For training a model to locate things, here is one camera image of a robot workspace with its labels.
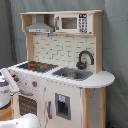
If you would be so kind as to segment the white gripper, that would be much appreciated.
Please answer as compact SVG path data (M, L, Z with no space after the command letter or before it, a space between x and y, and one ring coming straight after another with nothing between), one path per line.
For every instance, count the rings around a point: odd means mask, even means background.
M5 77L6 81L9 83L10 92L12 94L17 93L19 91L19 87L17 86L16 82L13 80L8 70L6 68L2 68L0 72Z

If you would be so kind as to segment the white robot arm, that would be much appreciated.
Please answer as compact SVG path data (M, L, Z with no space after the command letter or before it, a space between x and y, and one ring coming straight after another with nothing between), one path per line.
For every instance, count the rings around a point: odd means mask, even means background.
M6 68L0 69L0 109L9 105L10 94L17 93L19 87ZM34 114L25 114L17 119L0 121L0 128L41 128L39 119Z

